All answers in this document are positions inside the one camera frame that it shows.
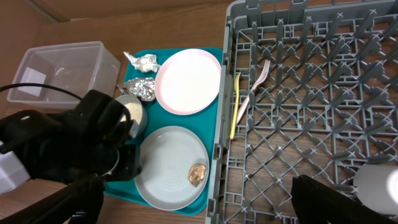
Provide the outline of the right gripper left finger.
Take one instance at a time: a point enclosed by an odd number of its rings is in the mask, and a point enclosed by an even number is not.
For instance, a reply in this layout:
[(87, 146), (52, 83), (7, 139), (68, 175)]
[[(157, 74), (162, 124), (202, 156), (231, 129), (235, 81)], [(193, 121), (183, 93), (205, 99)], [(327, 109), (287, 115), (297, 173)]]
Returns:
[(1, 223), (96, 223), (104, 201), (97, 174), (76, 180), (54, 194), (1, 220)]

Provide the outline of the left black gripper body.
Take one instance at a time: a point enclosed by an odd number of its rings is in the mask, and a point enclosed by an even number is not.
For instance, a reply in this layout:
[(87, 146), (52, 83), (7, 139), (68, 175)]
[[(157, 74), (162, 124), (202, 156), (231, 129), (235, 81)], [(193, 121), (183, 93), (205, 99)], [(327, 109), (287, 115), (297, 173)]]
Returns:
[(141, 173), (140, 148), (135, 144), (125, 144), (117, 150), (118, 159), (114, 167), (103, 174), (107, 182), (129, 181)]

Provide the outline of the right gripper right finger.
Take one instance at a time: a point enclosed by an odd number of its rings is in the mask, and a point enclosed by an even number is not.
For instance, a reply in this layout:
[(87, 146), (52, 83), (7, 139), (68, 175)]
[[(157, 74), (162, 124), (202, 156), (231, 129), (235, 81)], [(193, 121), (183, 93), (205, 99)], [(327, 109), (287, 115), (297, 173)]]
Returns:
[(395, 224), (307, 175), (292, 179), (290, 194), (300, 224)]

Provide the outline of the white plastic cup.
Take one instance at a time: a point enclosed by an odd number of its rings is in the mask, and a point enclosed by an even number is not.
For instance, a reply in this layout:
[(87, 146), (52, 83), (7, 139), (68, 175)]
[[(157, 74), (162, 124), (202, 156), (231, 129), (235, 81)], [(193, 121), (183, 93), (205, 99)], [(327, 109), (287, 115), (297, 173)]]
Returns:
[(365, 164), (354, 175), (357, 198), (368, 208), (397, 215), (397, 166)]

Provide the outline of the yellow plastic spoon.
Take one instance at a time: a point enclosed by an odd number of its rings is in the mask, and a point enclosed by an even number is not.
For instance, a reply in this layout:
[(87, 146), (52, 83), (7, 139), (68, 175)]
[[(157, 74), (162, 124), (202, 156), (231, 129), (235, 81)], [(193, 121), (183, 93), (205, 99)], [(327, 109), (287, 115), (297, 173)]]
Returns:
[(236, 122), (237, 122), (237, 116), (238, 116), (238, 109), (239, 109), (239, 79), (241, 76), (241, 72), (239, 72), (236, 75), (236, 78), (234, 79), (234, 92), (235, 92), (235, 101), (234, 101), (234, 110), (233, 110), (233, 119), (231, 122), (231, 129), (230, 129), (230, 134), (229, 138), (230, 140), (233, 140), (235, 137), (235, 132), (236, 132)]

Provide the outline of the white plastic fork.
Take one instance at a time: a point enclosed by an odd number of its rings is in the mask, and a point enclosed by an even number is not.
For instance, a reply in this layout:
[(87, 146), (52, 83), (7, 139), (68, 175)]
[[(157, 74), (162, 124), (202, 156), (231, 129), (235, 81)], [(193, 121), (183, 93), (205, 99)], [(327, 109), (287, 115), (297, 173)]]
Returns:
[[(270, 66), (271, 66), (271, 61), (270, 60), (265, 60), (262, 72), (261, 72), (259, 78), (255, 81), (255, 83), (251, 87), (251, 89), (250, 89), (251, 91), (255, 91), (258, 88), (258, 86), (260, 84), (262, 84), (266, 80), (266, 78), (268, 76), (268, 73), (269, 73)], [(248, 107), (248, 104), (249, 104), (249, 96), (247, 96), (245, 98), (245, 100), (243, 101), (241, 107), (238, 110), (236, 123), (239, 123), (240, 120), (242, 119), (243, 114), (246, 111), (246, 108)]]

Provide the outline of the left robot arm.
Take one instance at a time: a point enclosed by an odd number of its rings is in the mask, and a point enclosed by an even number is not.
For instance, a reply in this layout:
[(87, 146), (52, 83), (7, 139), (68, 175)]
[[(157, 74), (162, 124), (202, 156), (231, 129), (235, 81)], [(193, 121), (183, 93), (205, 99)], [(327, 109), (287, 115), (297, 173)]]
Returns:
[(132, 121), (112, 97), (89, 91), (72, 110), (23, 110), (1, 119), (1, 192), (29, 179), (70, 184), (90, 174), (107, 182), (141, 173), (139, 148), (129, 143)]

